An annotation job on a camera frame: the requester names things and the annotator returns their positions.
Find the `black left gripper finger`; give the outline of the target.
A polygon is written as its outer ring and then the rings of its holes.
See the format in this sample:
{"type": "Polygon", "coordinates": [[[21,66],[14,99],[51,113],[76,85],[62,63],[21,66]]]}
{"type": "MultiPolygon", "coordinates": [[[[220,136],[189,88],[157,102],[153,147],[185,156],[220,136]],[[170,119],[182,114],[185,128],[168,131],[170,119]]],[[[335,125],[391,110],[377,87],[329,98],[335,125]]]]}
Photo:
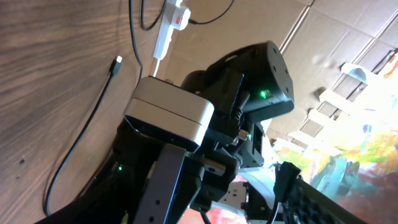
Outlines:
{"type": "Polygon", "coordinates": [[[291,162],[275,167],[273,218],[282,209],[287,224],[365,224],[300,178],[301,170],[291,162]]]}

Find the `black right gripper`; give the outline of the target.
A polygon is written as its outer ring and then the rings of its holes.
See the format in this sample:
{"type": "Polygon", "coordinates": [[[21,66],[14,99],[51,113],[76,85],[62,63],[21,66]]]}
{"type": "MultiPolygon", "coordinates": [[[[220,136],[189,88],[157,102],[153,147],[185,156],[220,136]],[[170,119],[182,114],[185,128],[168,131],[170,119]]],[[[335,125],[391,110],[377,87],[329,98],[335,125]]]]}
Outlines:
{"type": "Polygon", "coordinates": [[[99,179],[41,223],[177,223],[189,205],[209,210],[226,194],[239,162],[210,150],[188,152],[155,131],[123,120],[99,179]]]}

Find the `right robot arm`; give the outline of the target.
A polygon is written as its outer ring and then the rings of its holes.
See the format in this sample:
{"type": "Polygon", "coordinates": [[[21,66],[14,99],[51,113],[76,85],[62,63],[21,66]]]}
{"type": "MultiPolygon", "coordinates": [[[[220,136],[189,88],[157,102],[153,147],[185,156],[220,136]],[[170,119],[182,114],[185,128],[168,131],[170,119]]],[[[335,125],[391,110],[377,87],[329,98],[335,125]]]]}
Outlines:
{"type": "Polygon", "coordinates": [[[261,122],[294,106],[271,41],[235,50],[179,86],[145,77],[99,179],[44,223],[177,223],[188,208],[205,212],[240,169],[264,164],[261,122]]]}

